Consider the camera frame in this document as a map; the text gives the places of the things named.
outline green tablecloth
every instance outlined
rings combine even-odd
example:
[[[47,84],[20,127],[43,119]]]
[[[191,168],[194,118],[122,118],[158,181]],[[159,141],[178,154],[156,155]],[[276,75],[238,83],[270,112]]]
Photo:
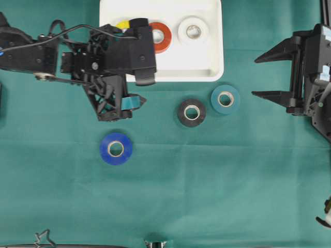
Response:
[[[289,61],[253,61],[293,31],[312,29],[320,1],[222,4],[224,76],[214,83],[130,83],[148,99],[131,120],[98,122],[82,89],[0,71],[1,244],[32,243],[34,232],[50,228],[57,243],[142,248],[144,238],[163,237],[175,247],[330,246],[331,232],[314,220],[330,194],[329,143],[309,118],[250,93],[288,90]],[[2,0],[0,11],[36,37],[54,19],[97,26],[99,1]],[[84,40],[87,32],[72,37]],[[231,116],[209,102],[221,84],[242,98]],[[189,97],[207,109],[194,129],[176,117]],[[119,167],[103,163],[98,150],[113,131],[134,144]]]

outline white tape roll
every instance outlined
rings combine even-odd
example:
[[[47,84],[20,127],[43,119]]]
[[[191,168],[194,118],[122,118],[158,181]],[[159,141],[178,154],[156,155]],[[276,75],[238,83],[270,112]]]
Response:
[[[186,18],[179,25],[178,38],[186,45],[203,44],[209,38],[209,27],[200,18]]]

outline screw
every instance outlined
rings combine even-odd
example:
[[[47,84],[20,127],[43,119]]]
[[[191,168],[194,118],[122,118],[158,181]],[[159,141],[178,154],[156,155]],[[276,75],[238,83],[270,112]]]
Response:
[[[92,63],[92,69],[93,70],[98,70],[99,69],[98,63],[96,63],[96,62]]]

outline teal tape strip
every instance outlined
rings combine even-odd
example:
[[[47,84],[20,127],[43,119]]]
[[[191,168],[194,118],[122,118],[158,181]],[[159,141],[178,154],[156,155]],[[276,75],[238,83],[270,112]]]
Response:
[[[122,110],[139,109],[140,107],[140,97],[125,97],[122,99]]]

